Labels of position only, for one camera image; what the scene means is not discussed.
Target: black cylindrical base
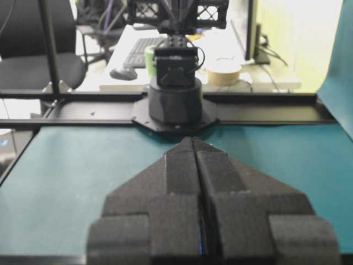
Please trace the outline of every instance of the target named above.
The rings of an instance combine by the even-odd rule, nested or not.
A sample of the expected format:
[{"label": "black cylindrical base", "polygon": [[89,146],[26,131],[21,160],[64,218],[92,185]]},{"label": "black cylindrical base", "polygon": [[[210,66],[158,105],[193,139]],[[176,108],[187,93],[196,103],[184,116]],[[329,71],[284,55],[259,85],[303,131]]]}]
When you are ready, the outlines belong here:
[{"label": "black cylindrical base", "polygon": [[195,86],[188,89],[165,89],[151,80],[148,92],[149,115],[166,124],[192,124],[202,117],[201,81],[195,79]]}]

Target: tape roll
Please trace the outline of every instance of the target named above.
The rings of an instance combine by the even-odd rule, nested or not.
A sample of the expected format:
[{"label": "tape roll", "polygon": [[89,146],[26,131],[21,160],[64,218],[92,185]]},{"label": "tape roll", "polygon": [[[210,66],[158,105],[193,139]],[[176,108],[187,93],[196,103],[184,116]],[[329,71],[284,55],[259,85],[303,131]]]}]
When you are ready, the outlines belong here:
[{"label": "tape roll", "polygon": [[242,67],[232,60],[217,60],[206,67],[208,83],[214,86],[230,86],[239,80]]}]

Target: teal mat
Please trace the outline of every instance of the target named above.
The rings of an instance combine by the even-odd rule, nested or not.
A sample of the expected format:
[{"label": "teal mat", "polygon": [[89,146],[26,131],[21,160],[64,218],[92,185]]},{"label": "teal mat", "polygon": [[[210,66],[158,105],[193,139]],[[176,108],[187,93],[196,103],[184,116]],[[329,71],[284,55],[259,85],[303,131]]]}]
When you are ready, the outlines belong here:
[{"label": "teal mat", "polygon": [[[339,125],[227,126],[209,144],[307,193],[353,253],[353,143]],[[0,188],[0,255],[82,255],[105,196],[181,138],[137,128],[43,128]]]},{"label": "teal mat", "polygon": [[353,139],[353,1],[344,0],[320,99]]}]

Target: computer monitor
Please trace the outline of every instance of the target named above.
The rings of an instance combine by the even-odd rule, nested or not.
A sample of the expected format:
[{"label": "computer monitor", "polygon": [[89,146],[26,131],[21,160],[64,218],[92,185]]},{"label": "computer monitor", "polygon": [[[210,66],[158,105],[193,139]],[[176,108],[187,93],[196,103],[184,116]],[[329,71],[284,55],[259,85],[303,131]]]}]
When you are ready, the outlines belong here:
[{"label": "computer monitor", "polygon": [[258,0],[230,0],[229,16],[245,60],[253,59],[256,49]]}]

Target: computer mouse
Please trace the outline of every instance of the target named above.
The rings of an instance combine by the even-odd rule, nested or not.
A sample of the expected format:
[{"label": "computer mouse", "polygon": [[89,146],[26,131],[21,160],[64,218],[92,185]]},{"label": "computer mouse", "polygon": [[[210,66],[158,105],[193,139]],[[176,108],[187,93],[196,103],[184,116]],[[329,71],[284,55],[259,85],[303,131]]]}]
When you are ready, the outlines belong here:
[{"label": "computer mouse", "polygon": [[137,78],[137,73],[135,69],[132,68],[122,68],[122,69],[113,69],[110,72],[110,76],[114,79],[132,81]]}]

